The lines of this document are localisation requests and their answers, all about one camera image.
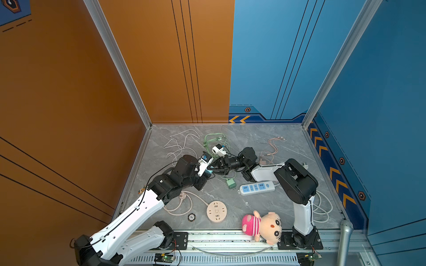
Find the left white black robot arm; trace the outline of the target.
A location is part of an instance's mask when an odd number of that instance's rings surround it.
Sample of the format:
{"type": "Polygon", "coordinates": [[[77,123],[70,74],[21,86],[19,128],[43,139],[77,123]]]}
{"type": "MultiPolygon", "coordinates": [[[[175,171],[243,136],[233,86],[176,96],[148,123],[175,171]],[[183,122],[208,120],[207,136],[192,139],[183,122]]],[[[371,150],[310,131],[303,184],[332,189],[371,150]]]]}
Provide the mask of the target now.
{"type": "Polygon", "coordinates": [[[164,221],[156,222],[135,237],[132,234],[183,189],[201,190],[209,178],[206,170],[213,160],[207,153],[200,158],[184,155],[155,172],[143,194],[121,215],[92,236],[82,235],[70,244],[78,265],[123,266],[146,251],[167,248],[174,231],[164,221]]]}

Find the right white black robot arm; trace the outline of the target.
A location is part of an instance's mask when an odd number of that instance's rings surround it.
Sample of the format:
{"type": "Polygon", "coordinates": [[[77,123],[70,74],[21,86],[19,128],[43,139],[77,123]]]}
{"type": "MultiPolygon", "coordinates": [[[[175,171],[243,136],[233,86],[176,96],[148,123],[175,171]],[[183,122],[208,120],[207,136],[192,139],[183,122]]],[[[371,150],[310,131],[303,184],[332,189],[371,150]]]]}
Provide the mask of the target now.
{"type": "Polygon", "coordinates": [[[281,218],[275,212],[262,216],[254,211],[246,215],[242,221],[244,234],[254,237],[257,242],[263,238],[271,246],[282,243],[288,248],[315,249],[315,245],[320,244],[313,207],[318,181],[299,162],[291,158],[281,164],[260,165],[251,147],[235,156],[216,145],[213,153],[217,158],[201,157],[201,172],[222,176],[231,171],[242,173],[248,183],[240,187],[239,193],[245,196],[274,191],[275,186],[280,185],[294,204],[295,220],[288,237],[283,234],[281,218]]]}

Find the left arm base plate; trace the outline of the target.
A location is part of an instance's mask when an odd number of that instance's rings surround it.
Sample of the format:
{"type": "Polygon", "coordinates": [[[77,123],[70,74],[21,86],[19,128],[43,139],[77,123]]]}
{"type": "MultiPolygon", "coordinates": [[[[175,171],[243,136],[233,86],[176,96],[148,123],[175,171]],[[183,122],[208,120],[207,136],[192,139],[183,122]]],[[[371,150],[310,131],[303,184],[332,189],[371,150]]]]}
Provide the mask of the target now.
{"type": "Polygon", "coordinates": [[[187,250],[189,234],[187,232],[174,232],[172,237],[169,237],[155,250],[187,250]]]}

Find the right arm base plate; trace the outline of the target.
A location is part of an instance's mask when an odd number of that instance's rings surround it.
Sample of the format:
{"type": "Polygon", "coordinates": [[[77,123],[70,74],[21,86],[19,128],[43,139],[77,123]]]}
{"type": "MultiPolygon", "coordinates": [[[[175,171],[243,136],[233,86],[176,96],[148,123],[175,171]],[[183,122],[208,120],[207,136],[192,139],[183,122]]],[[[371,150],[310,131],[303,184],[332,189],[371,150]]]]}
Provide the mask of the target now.
{"type": "Polygon", "coordinates": [[[279,250],[323,250],[322,240],[316,231],[312,231],[307,236],[299,233],[283,232],[277,245],[279,250]]]}

